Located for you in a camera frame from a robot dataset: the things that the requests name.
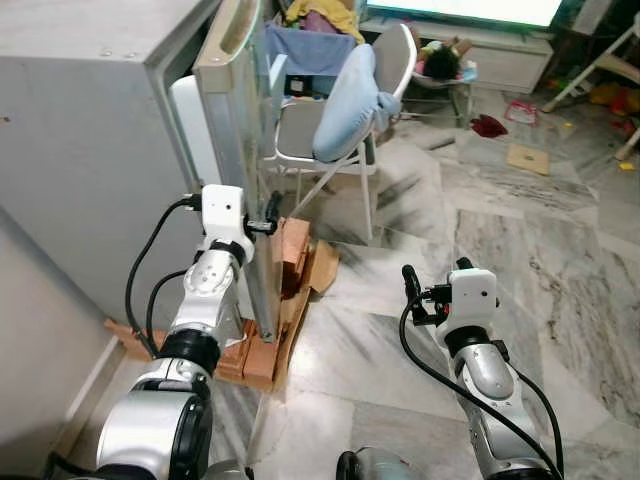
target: black wire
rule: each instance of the black wire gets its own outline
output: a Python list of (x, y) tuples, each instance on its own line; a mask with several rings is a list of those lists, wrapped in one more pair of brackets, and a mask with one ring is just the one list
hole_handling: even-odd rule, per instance
[(167, 208), (167, 210), (165, 210), (165, 212), (162, 214), (162, 217), (160, 217), (160, 220), (156, 224), (156, 228), (153, 229), (153, 232), (151, 233), (149, 240), (147, 240), (146, 245), (138, 255), (138, 258), (136, 258), (135, 262), (133, 262), (133, 265), (131, 266), (131, 270), (129, 271), (129, 277), (127, 278), (127, 287), (125, 289), (125, 294), (124, 294), (124, 306), (127, 312), (127, 320), (129, 321), (129, 325), (131, 325), (131, 328), (133, 329), (134, 335), (138, 339), (140, 339), (140, 342), (142, 342), (142, 345), (144, 346), (144, 348), (147, 350), (147, 352), (149, 352), (149, 355), (151, 355), (151, 358), (155, 358), (157, 356), (158, 350), (154, 348), (154, 346), (149, 342), (149, 339), (144, 335), (144, 333), (142, 333), (142, 330), (140, 330), (140, 325), (138, 325), (136, 317), (133, 314), (133, 307), (131, 305), (133, 281), (135, 280), (136, 272), (138, 271), (138, 268), (140, 267), (142, 260), (144, 259), (145, 255), (151, 248), (151, 245), (153, 245), (153, 242), (158, 236), (158, 233), (160, 232), (162, 225), (164, 225), (164, 222), (166, 222), (171, 212), (173, 212), (178, 207), (190, 205), (191, 203), (192, 202), (190, 199), (183, 198), (181, 200), (178, 200), (177, 202), (174, 202), (169, 206), (169, 208)]
[(77, 465), (68, 462), (56, 452), (51, 452), (47, 457), (47, 463), (45, 464), (44, 472), (42, 473), (42, 480), (52, 480), (56, 467), (72, 475), (91, 475), (94, 473), (91, 470), (78, 467)]
[(535, 392), (535, 394), (540, 398), (540, 401), (544, 405), (545, 410), (547, 411), (547, 415), (549, 415), (549, 420), (551, 421), (551, 428), (553, 430), (553, 440), (556, 446), (556, 466), (558, 467), (558, 471), (564, 475), (564, 455), (562, 453), (562, 436), (560, 435), (560, 426), (558, 425), (558, 419), (556, 417), (555, 412), (553, 411), (553, 407), (551, 406), (551, 402), (547, 399), (544, 392), (535, 384), (533, 380), (527, 378), (525, 374), (515, 368), (513, 365), (509, 364), (511, 368), (513, 368), (520, 379), (526, 383), (531, 390)]
[(418, 295), (414, 299), (410, 300), (407, 303), (406, 307), (404, 307), (404, 310), (402, 311), (402, 315), (400, 316), (400, 324), (398, 326), (398, 331), (399, 331), (399, 334), (400, 334), (400, 343), (402, 344), (402, 348), (404, 349), (405, 353), (413, 361), (413, 363), (415, 363), (421, 370), (423, 370), (424, 372), (429, 374), (431, 377), (436, 379), (438, 382), (442, 383), (446, 387), (448, 387), (451, 390), (453, 390), (454, 392), (456, 392), (458, 395), (463, 397), (465, 400), (473, 403), (476, 407), (478, 407), (478, 408), (484, 410), (485, 412), (487, 412), (493, 418), (495, 418), (500, 423), (502, 423), (507, 428), (509, 428), (513, 433), (518, 435), (527, 445), (529, 445), (540, 456), (540, 458), (542, 458), (544, 463), (547, 464), (547, 467), (551, 471), (551, 474), (553, 475), (553, 478), (555, 480), (563, 480), (562, 474), (558, 470), (558, 467), (555, 466), (555, 464), (553, 463), (553, 460), (551, 459), (551, 457), (549, 457), (547, 452), (545, 452), (545, 450), (538, 444), (538, 442), (536, 442), (525, 431), (523, 431), (520, 427), (518, 427), (515, 423), (513, 423), (507, 417), (502, 415), (500, 412), (498, 412), (494, 408), (490, 407), (489, 405), (484, 403), (479, 398), (476, 398), (474, 395), (472, 395), (471, 393), (469, 393), (468, 391), (466, 391), (462, 387), (458, 386), (457, 384), (455, 384), (454, 382), (449, 380), (447, 377), (442, 375), (440, 372), (438, 372), (437, 370), (434, 370), (429, 365), (424, 363), (413, 352), (413, 350), (411, 350), (411, 347), (409, 346), (409, 343), (407, 342), (407, 336), (406, 336), (406, 332), (405, 332), (407, 318), (409, 316), (409, 312), (411, 311), (411, 307), (413, 306), (413, 304), (415, 304), (417, 302), (420, 302), (421, 300), (426, 300), (428, 298), (428, 295), (429, 295), (429, 292), (422, 292), (420, 295)]
[(156, 297), (158, 296), (158, 292), (160, 288), (167, 283), (172, 278), (181, 277), (187, 273), (186, 270), (180, 270), (178, 272), (170, 273), (169, 275), (165, 275), (160, 279), (158, 283), (155, 284), (153, 290), (151, 290), (151, 295), (149, 295), (149, 302), (147, 303), (147, 318), (145, 328), (147, 330), (147, 338), (149, 339), (149, 343), (153, 347), (153, 349), (157, 352), (158, 346), (156, 345), (156, 341), (153, 338), (153, 306), (156, 303)]

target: white wall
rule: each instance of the white wall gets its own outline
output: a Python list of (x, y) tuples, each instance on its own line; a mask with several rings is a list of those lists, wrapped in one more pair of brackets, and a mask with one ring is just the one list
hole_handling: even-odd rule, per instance
[(0, 474), (40, 473), (111, 338), (103, 320), (0, 208)]

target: yellow cloth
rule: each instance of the yellow cloth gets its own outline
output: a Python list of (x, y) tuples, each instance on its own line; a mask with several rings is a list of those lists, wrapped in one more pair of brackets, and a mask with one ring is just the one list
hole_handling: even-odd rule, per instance
[(318, 12), (342, 33), (353, 35), (358, 44), (364, 43), (364, 38), (355, 26), (355, 13), (350, 12), (340, 0), (296, 0), (287, 10), (287, 22), (295, 22), (312, 11)]

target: wall baseboard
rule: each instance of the wall baseboard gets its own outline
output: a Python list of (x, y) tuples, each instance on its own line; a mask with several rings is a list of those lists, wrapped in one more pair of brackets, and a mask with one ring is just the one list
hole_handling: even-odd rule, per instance
[(71, 453), (87, 420), (109, 386), (124, 353), (125, 349), (117, 337), (113, 336), (67, 410), (64, 426), (53, 445), (61, 455), (66, 457)]

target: tv screen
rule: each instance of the tv screen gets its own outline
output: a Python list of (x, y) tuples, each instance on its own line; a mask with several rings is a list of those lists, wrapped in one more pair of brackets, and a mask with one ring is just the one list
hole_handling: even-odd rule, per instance
[(562, 0), (368, 0), (370, 7), (548, 27)]

